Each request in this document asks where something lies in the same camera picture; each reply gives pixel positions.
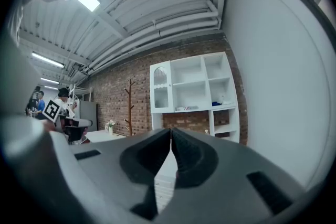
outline fluorescent tube light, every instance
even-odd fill
[[[98,0],[78,0],[78,1],[92,12],[100,5]]]
[[[41,79],[44,80],[44,81],[48,81],[48,82],[54,83],[54,84],[59,84],[59,82],[55,81],[55,80],[44,79],[44,78],[41,78]]]
[[[64,68],[64,65],[63,65],[62,63],[53,61],[53,60],[51,60],[51,59],[49,59],[49,58],[46,58],[46,57],[44,57],[44,56],[42,56],[42,55],[39,55],[39,54],[35,53],[35,52],[33,52],[31,55],[33,55],[34,57],[36,57],[36,58],[38,58],[38,59],[40,59],[40,60],[46,61],[46,62],[48,62],[48,63],[51,63],[51,64],[53,64],[53,65],[55,65],[55,66],[58,66],[58,67],[60,67],[60,68]]]
[[[44,88],[53,89],[53,90],[58,90],[57,88],[49,87],[49,86],[44,86]]]

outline cabinet door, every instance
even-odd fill
[[[151,66],[151,112],[174,112],[170,61]]]

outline person in blue shirt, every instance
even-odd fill
[[[39,119],[39,120],[44,120],[45,117],[44,115],[42,114],[44,108],[46,107],[46,104],[44,103],[44,100],[43,100],[43,96],[44,96],[44,92],[42,91],[39,91],[38,94],[37,94],[37,97],[38,97],[38,105],[37,105],[37,111],[35,112],[37,115],[36,115],[36,118]]]

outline white ceiling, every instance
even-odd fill
[[[219,11],[218,18],[221,18],[224,0],[210,1],[215,4]],[[68,77],[72,66],[79,63],[87,73],[92,73],[91,68],[87,68],[89,64],[97,61],[104,52],[125,38],[153,26],[153,22],[157,24],[185,15],[210,11],[207,0],[100,0],[100,2],[99,8],[93,13],[77,0],[60,0],[53,3],[34,0],[24,8],[19,34],[20,47],[44,78],[58,80],[65,85],[79,82],[86,75],[75,72],[71,78]],[[216,20],[216,18],[202,18],[186,24],[210,20]],[[219,24],[198,29],[214,29],[218,28]],[[149,42],[151,40],[146,43],[140,41],[137,47]],[[125,46],[127,48],[123,52],[119,49],[113,52],[115,57],[120,56],[119,52],[127,54],[128,49],[134,49],[132,43],[130,45],[126,43],[120,49]],[[64,63],[65,69],[33,59],[31,56],[33,51]]]

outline brick wall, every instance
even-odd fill
[[[89,78],[81,87],[92,87],[93,89],[92,100],[98,103],[98,129],[104,129],[105,123],[113,119],[116,121],[114,132],[129,134],[125,128],[128,125],[124,121],[128,118],[128,95],[124,88],[127,87],[128,80],[132,79],[135,82],[131,92],[134,105],[132,109],[133,132],[140,134],[151,130],[150,65],[221,51],[226,52],[232,69],[239,105],[240,140],[246,144],[247,112],[243,85],[236,60],[223,35],[202,36],[161,45],[130,57]],[[209,130],[208,112],[163,114],[163,124],[164,127],[176,126],[204,132],[206,129]]]

